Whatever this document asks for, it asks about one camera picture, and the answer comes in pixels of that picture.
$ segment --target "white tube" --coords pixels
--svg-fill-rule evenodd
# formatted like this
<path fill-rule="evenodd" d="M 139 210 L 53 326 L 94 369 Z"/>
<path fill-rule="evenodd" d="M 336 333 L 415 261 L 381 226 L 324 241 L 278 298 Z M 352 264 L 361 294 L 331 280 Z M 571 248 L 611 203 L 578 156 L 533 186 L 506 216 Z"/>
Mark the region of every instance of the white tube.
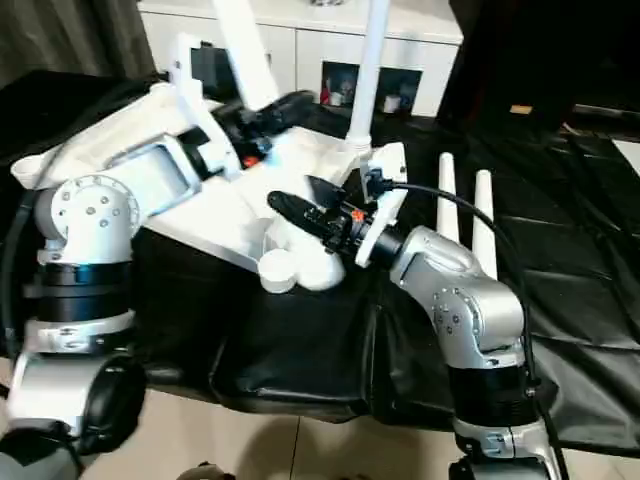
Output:
<path fill-rule="evenodd" d="M 453 155 L 448 152 L 440 155 L 440 173 L 438 188 L 456 194 L 456 172 L 453 165 Z M 449 240 L 459 242 L 458 207 L 455 203 L 438 198 L 438 216 L 436 230 Z"/>
<path fill-rule="evenodd" d="M 351 125 L 347 134 L 347 143 L 356 150 L 367 152 L 371 148 L 371 118 L 378 90 L 380 59 L 384 46 L 384 35 L 387 31 L 389 4 L 391 0 L 371 0 L 369 7 L 369 23 L 365 38 L 364 52 L 356 97 L 351 114 Z"/>
<path fill-rule="evenodd" d="M 212 2 L 242 101 L 249 110 L 261 110 L 279 95 L 249 1 Z"/>
<path fill-rule="evenodd" d="M 493 220 L 493 191 L 491 172 L 488 170 L 480 170 L 476 174 L 475 206 Z M 477 217 L 473 219 L 472 250 L 484 273 L 497 280 L 495 237 L 493 232 Z"/>

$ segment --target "orange sticker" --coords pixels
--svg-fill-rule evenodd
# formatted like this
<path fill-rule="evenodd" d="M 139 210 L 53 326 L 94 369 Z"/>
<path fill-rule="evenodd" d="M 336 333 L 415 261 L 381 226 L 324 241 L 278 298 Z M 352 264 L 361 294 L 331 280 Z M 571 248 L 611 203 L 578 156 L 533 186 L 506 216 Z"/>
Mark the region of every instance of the orange sticker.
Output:
<path fill-rule="evenodd" d="M 364 222 L 364 212 L 362 210 L 354 210 L 351 212 L 351 218 L 356 222 Z"/>
<path fill-rule="evenodd" d="M 531 105 L 511 105 L 509 111 L 518 115 L 529 115 L 533 111 L 533 107 Z"/>

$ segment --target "black cable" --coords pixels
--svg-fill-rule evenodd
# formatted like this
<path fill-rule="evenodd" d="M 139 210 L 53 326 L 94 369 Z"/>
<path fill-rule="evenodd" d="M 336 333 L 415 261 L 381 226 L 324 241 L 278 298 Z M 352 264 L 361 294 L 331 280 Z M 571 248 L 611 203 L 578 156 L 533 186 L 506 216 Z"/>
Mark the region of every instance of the black cable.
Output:
<path fill-rule="evenodd" d="M 465 208 L 469 210 L 474 216 L 476 216 L 482 223 L 484 223 L 489 230 L 491 230 L 496 239 L 503 247 L 505 253 L 505 261 L 507 263 L 507 268 L 511 271 L 511 274 L 515 277 L 515 281 L 518 289 L 518 300 L 520 301 L 520 305 L 522 306 L 522 315 L 523 315 L 523 334 L 522 334 L 522 344 L 525 353 L 525 360 L 528 367 L 528 375 L 529 381 L 531 382 L 531 386 L 536 388 L 540 380 L 535 371 L 535 359 L 533 356 L 533 345 L 531 341 L 531 325 L 530 325 L 530 312 L 529 312 L 529 296 L 527 292 L 527 284 L 524 276 L 524 267 L 520 262 L 520 257 L 518 256 L 518 251 L 515 245 L 509 240 L 509 237 L 504 233 L 504 231 L 498 227 L 495 222 L 489 218 L 482 210 L 468 202 L 464 198 L 458 197 L 453 193 L 447 192 L 445 190 L 441 190 L 439 188 L 428 187 L 426 185 L 416 185 L 412 183 L 403 183 L 403 182 L 388 182 L 383 181 L 383 185 L 385 189 L 402 189 L 408 191 L 419 191 L 431 195 L 433 197 L 441 197 L 450 202 L 455 203 L 459 207 Z M 551 416 L 549 412 L 544 408 L 541 402 L 534 397 L 534 401 L 536 403 L 536 407 L 540 412 L 540 416 L 542 417 L 545 426 L 547 428 L 547 432 L 549 435 L 549 443 L 553 452 L 556 456 L 556 460 L 558 461 L 558 468 L 560 469 L 560 475 L 563 480 L 569 480 L 569 469 L 567 468 L 567 462 L 564 458 L 564 453 L 562 452 L 562 448 L 560 447 L 560 439 L 558 437 L 558 432 L 551 420 Z"/>
<path fill-rule="evenodd" d="M 146 89 L 146 87 L 153 83 L 155 79 L 155 75 L 151 75 L 149 77 L 120 83 L 107 91 L 95 103 L 83 110 L 66 130 L 67 135 L 65 136 L 67 138 L 62 141 L 60 146 L 45 161 L 45 164 L 32 189 L 27 190 L 22 194 L 18 208 L 16 209 L 16 214 L 11 222 L 11 226 L 9 227 L 9 231 L 4 241 L 2 260 L 0 263 L 0 320 L 4 330 L 7 355 L 12 363 L 15 363 L 20 351 L 20 345 L 16 336 L 16 325 L 13 318 L 12 279 L 15 268 L 15 257 L 18 251 L 20 237 L 22 236 L 24 227 L 31 216 L 31 212 L 33 211 L 38 198 L 38 189 L 46 178 L 47 173 L 51 170 L 58 158 L 60 158 L 69 145 L 70 140 L 80 128 L 94 120 L 95 117 L 110 103 L 118 100 L 120 97 L 130 93 L 131 91 L 139 90 L 143 87 Z"/>

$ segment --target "white cylinder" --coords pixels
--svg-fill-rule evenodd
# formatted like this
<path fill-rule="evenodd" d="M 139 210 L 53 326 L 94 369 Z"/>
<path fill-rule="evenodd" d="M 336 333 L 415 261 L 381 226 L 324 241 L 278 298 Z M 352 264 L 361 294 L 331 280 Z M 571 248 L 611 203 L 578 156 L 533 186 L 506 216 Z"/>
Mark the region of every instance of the white cylinder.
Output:
<path fill-rule="evenodd" d="M 293 257 L 280 248 L 270 250 L 260 258 L 258 274 L 262 287 L 269 293 L 285 293 L 296 284 Z"/>
<path fill-rule="evenodd" d="M 480 170 L 476 174 L 475 206 L 493 220 L 493 189 L 491 186 L 491 172 L 488 170 Z M 484 273 L 497 280 L 495 236 L 477 217 L 473 219 L 472 250 Z"/>
<path fill-rule="evenodd" d="M 364 53 L 358 72 L 356 97 L 351 114 L 351 125 L 347 134 L 347 143 L 358 150 L 371 147 L 371 118 L 378 90 L 380 60 L 387 31 L 389 4 L 391 0 L 372 0 L 369 7 L 369 23 L 365 38 Z"/>
<path fill-rule="evenodd" d="M 448 152 L 440 155 L 440 172 L 438 188 L 456 194 L 456 173 L 453 155 Z M 458 207 L 455 203 L 444 198 L 438 198 L 437 232 L 449 240 L 459 242 Z"/>
<path fill-rule="evenodd" d="M 261 110 L 279 95 L 249 1 L 212 1 L 242 101 L 249 110 Z"/>

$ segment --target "white cabinet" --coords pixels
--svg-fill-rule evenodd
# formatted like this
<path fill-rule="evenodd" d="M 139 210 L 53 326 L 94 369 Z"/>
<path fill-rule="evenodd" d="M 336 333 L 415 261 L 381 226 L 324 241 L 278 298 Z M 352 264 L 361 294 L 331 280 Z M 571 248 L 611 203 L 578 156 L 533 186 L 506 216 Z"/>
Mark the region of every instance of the white cabinet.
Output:
<path fill-rule="evenodd" d="M 212 18 L 195 18 L 182 15 L 142 13 L 151 53 L 158 70 L 169 66 L 171 48 L 176 34 L 189 33 L 214 46 L 224 48 L 219 21 Z M 291 28 L 260 25 L 260 36 L 269 55 L 271 70 L 282 93 L 296 89 L 296 41 Z"/>
<path fill-rule="evenodd" d="M 305 89 L 323 103 L 352 103 L 369 1 L 313 7 L 308 0 L 250 0 L 282 93 Z M 138 6 L 160 70 L 168 66 L 178 32 L 224 47 L 210 0 L 143 0 Z M 435 116 L 461 43 L 448 0 L 392 0 L 376 109 Z"/>
<path fill-rule="evenodd" d="M 364 37 L 309 30 L 296 35 L 297 89 L 313 90 L 318 99 L 324 89 L 325 95 L 337 97 L 329 103 L 350 104 L 348 92 L 355 86 Z M 397 111 L 405 106 L 413 115 L 435 116 L 457 51 L 454 45 L 387 38 L 376 108 Z"/>

